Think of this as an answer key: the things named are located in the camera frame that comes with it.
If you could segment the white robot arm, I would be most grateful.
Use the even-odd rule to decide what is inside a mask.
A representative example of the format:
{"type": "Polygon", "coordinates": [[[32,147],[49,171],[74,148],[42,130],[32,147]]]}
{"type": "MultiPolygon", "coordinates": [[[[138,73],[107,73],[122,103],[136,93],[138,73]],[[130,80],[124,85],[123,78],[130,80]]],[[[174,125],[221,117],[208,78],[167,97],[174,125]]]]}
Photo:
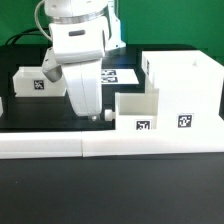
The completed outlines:
{"type": "Polygon", "coordinates": [[[115,0],[41,0],[50,23],[40,32],[52,46],[47,49],[42,71],[47,79],[65,81],[73,111],[83,117],[102,111],[102,61],[121,54],[121,22],[115,0]]]}

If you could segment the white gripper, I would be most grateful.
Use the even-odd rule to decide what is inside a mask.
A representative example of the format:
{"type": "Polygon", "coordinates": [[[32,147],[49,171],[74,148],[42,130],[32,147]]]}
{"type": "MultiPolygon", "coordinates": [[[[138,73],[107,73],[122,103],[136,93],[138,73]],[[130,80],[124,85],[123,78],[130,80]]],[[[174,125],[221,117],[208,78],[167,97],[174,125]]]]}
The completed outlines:
{"type": "Polygon", "coordinates": [[[66,89],[74,112],[98,120],[102,111],[102,60],[66,64],[62,66],[66,89]]]}

